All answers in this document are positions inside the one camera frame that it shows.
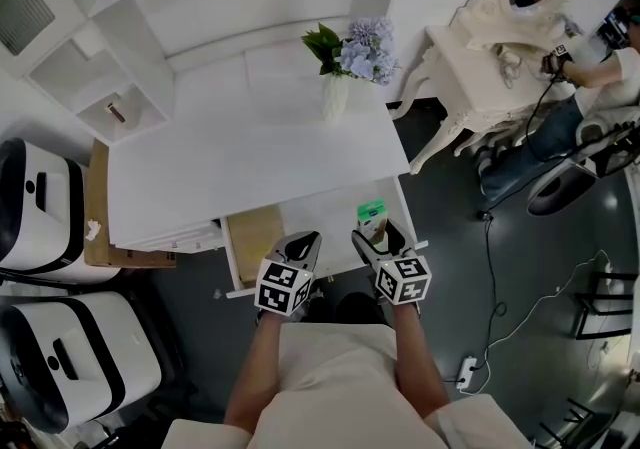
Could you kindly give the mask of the cream vanity stool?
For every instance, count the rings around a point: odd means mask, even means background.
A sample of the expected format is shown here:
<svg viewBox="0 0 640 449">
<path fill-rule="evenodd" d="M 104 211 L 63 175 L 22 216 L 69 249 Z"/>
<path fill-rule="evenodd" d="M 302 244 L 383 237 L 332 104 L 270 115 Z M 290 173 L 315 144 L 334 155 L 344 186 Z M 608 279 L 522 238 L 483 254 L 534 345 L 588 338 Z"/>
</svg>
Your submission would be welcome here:
<svg viewBox="0 0 640 449">
<path fill-rule="evenodd" d="M 455 157 L 460 157 L 465 151 L 475 154 L 482 146 L 494 148 L 498 143 L 507 141 L 512 146 L 522 144 L 524 140 L 523 129 L 501 129 L 492 128 L 489 131 L 473 133 L 466 140 L 456 146 L 453 151 Z"/>
</svg>

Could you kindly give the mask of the brown book with gold print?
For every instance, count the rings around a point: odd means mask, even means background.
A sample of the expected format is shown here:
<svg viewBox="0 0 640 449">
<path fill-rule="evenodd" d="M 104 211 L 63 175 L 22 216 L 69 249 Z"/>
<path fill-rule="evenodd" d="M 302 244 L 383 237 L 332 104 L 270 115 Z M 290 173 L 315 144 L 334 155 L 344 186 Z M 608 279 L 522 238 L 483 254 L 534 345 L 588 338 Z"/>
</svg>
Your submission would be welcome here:
<svg viewBox="0 0 640 449">
<path fill-rule="evenodd" d="M 252 287 L 257 280 L 262 259 L 284 237 L 284 227 L 277 205 L 231 215 L 227 226 L 240 283 Z"/>
</svg>

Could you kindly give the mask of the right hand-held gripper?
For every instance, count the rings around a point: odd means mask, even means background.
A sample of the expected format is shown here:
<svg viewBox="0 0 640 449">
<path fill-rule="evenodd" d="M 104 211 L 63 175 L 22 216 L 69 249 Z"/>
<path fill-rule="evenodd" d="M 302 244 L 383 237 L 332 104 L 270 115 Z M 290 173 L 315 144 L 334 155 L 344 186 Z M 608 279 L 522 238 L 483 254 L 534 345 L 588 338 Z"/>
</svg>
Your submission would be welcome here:
<svg viewBox="0 0 640 449">
<path fill-rule="evenodd" d="M 359 231 L 351 232 L 362 262 L 376 271 L 374 287 L 383 298 L 392 305 L 422 301 L 432 280 L 425 257 L 416 255 L 415 239 L 392 219 L 387 220 L 387 238 L 387 251 L 381 252 Z"/>
</svg>

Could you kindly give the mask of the cream carved vanity table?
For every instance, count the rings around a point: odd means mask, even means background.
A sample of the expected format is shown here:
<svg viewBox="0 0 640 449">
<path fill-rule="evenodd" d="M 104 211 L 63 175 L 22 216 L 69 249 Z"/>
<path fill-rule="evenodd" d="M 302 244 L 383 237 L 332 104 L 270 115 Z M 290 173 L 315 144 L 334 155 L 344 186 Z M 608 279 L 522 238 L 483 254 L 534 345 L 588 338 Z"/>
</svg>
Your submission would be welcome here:
<svg viewBox="0 0 640 449">
<path fill-rule="evenodd" d="M 436 134 L 411 160 L 410 173 L 416 175 L 423 165 L 450 145 L 463 131 L 473 135 L 454 154 L 476 143 L 491 132 L 522 121 L 537 103 L 560 101 L 575 92 L 567 83 L 550 83 L 540 71 L 541 59 L 547 51 L 526 44 L 507 43 L 507 56 L 517 61 L 516 77 L 506 83 L 496 45 L 472 50 L 460 42 L 446 26 L 425 28 L 432 45 L 422 61 L 409 74 L 400 107 L 391 112 L 397 120 L 407 114 L 418 90 L 428 83 L 433 95 L 446 110 L 446 117 Z"/>
</svg>

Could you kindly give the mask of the white ribbed vase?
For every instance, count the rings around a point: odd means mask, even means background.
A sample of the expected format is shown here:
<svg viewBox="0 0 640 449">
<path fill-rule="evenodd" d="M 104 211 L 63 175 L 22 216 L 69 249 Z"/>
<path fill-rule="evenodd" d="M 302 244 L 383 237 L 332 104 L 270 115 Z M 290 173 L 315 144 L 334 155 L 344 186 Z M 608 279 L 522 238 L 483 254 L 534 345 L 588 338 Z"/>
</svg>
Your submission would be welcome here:
<svg viewBox="0 0 640 449">
<path fill-rule="evenodd" d="M 347 76 L 329 74 L 323 79 L 323 116 L 328 122 L 337 121 L 344 113 L 349 94 L 350 79 Z"/>
</svg>

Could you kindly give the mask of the person's left forearm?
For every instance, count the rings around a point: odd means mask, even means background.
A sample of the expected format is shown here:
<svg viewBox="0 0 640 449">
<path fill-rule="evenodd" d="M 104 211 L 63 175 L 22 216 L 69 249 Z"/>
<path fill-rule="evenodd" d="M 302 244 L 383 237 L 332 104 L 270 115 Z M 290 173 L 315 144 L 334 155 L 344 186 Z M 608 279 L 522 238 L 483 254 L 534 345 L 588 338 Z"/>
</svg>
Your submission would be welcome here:
<svg viewBox="0 0 640 449">
<path fill-rule="evenodd" d="M 233 387 L 224 424 L 254 433 L 260 416 L 279 392 L 279 346 L 283 317 L 267 312 L 256 328 Z"/>
</svg>

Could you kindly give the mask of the person's cream shirt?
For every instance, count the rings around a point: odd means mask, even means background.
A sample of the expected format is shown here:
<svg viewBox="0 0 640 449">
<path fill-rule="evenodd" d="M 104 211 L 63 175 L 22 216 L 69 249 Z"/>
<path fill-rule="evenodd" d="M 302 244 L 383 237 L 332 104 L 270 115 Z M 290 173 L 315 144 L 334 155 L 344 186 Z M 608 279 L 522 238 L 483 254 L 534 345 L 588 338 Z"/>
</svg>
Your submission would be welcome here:
<svg viewBox="0 0 640 449">
<path fill-rule="evenodd" d="M 161 449 L 531 449 L 487 394 L 420 416 L 395 364 L 387 326 L 286 323 L 280 390 L 255 431 L 179 419 Z"/>
</svg>

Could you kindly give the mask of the lilac flowers with green leaves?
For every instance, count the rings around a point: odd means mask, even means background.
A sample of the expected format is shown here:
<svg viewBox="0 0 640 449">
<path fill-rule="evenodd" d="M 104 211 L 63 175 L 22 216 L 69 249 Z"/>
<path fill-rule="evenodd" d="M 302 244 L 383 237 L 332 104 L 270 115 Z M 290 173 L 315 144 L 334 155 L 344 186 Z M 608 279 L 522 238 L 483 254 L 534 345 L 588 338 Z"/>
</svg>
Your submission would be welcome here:
<svg viewBox="0 0 640 449">
<path fill-rule="evenodd" d="M 301 41 L 320 61 L 321 75 L 348 76 L 387 86 L 399 69 L 394 26 L 387 17 L 358 18 L 344 38 L 319 23 L 318 29 L 307 31 Z"/>
</svg>

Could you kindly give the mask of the black metal frame stand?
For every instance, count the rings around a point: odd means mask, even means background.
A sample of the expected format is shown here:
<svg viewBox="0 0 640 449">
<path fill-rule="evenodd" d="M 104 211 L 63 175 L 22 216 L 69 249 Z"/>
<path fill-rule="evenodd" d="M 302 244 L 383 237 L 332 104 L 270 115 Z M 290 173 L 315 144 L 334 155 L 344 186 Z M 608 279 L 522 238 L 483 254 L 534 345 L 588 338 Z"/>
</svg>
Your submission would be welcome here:
<svg viewBox="0 0 640 449">
<path fill-rule="evenodd" d="M 640 275 L 596 271 L 585 292 L 574 294 L 581 308 L 576 341 L 595 341 L 630 335 L 636 310 L 635 286 Z"/>
</svg>

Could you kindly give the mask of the large white grey robot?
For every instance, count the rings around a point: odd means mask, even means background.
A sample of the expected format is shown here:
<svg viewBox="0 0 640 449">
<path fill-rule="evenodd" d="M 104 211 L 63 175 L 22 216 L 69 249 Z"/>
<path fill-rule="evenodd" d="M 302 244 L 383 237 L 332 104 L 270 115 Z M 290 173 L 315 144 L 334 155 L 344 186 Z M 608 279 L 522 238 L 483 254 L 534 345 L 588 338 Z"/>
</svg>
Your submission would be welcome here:
<svg viewBox="0 0 640 449">
<path fill-rule="evenodd" d="M 0 391 L 59 434 L 154 392 L 160 349 L 125 296 L 103 291 L 0 308 Z"/>
<path fill-rule="evenodd" d="M 120 273 L 85 262 L 85 172 L 21 138 L 0 143 L 0 271 L 71 285 Z"/>
</svg>

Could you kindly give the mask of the white drawer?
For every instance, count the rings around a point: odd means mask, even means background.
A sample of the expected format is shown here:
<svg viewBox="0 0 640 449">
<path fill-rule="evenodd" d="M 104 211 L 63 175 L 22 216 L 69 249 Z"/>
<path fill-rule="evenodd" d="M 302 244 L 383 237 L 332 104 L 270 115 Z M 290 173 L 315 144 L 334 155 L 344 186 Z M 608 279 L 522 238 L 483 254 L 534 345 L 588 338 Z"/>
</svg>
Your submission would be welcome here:
<svg viewBox="0 0 640 449">
<path fill-rule="evenodd" d="M 351 231 L 356 228 L 357 207 L 376 199 L 385 201 L 392 220 L 411 236 L 416 235 L 400 181 L 396 177 L 322 192 L 275 205 L 281 212 L 284 236 L 300 231 L 318 231 L 322 235 L 315 273 L 317 277 L 324 278 L 362 266 L 362 261 L 351 243 Z M 223 241 L 233 282 L 233 288 L 226 293 L 226 297 L 235 299 L 253 295 L 255 285 L 243 287 L 240 283 L 227 226 L 228 217 L 221 219 Z"/>
</svg>

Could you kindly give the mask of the small green white box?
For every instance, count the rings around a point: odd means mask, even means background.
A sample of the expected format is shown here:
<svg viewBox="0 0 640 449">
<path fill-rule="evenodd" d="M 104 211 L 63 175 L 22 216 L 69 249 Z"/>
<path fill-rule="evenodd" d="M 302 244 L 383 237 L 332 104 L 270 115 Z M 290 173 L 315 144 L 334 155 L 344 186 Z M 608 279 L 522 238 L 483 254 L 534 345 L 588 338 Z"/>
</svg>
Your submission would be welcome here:
<svg viewBox="0 0 640 449">
<path fill-rule="evenodd" d="M 367 202 L 357 208 L 357 230 L 379 251 L 388 249 L 387 221 L 388 209 L 383 199 Z"/>
</svg>

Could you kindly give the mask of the grey wall vent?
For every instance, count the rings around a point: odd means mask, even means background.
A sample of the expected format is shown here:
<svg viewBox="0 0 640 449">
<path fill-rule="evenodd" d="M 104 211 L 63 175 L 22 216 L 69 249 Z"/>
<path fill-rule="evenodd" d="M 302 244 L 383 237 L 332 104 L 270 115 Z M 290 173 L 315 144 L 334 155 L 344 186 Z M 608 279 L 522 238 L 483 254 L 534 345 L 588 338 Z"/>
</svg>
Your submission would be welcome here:
<svg viewBox="0 0 640 449">
<path fill-rule="evenodd" d="M 18 56 L 54 20 L 44 0 L 0 0 L 0 43 Z"/>
</svg>

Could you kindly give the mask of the white robot with black base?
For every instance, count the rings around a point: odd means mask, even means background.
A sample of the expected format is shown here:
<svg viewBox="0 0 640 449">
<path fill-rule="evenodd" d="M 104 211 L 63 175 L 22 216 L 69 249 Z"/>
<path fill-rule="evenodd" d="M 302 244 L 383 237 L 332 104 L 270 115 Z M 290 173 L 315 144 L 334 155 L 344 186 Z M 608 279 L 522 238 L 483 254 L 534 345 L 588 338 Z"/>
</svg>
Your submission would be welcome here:
<svg viewBox="0 0 640 449">
<path fill-rule="evenodd" d="M 640 105 L 593 112 L 576 129 L 575 149 L 557 158 L 532 187 L 527 211 L 536 217 L 555 214 L 639 157 Z"/>
</svg>

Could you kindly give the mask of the white hutch shelf unit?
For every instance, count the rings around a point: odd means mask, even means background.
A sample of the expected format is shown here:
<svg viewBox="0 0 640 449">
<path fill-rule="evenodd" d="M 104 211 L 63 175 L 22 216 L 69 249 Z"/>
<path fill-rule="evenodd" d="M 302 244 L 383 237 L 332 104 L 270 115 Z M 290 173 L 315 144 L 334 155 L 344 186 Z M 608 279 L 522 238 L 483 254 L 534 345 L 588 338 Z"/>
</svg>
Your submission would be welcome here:
<svg viewBox="0 0 640 449">
<path fill-rule="evenodd" d="M 168 123 L 189 70 L 296 38 L 317 23 L 343 30 L 389 0 L 73 0 L 78 22 L 27 80 L 112 145 Z M 105 107 L 113 103 L 126 122 Z"/>
</svg>

